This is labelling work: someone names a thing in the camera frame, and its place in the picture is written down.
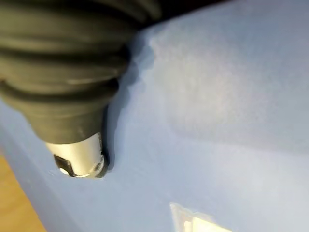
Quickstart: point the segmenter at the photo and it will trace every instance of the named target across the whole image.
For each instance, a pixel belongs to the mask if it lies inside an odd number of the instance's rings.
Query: blue painted surface
[[[0,141],[50,232],[173,232],[170,202],[233,232],[309,231],[308,11],[236,1],[141,33],[110,106],[103,179],[62,175],[1,102]]]

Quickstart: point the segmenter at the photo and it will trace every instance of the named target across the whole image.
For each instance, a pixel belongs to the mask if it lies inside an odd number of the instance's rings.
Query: wooden floor
[[[46,232],[10,167],[0,154],[0,231]]]

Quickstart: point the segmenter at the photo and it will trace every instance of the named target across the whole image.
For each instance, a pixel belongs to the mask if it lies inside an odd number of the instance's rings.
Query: ribbed rubber housing
[[[0,95],[54,144],[99,132],[127,68],[125,44],[156,0],[1,0]]]

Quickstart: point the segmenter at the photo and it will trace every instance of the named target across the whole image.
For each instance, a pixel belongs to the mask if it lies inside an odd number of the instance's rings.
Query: metal nozzle
[[[107,165],[99,133],[77,143],[46,145],[61,172],[72,177],[97,177]]]

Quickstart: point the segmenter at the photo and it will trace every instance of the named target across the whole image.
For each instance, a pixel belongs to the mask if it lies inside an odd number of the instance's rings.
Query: wooden surface
[[[46,232],[1,154],[0,232]]]

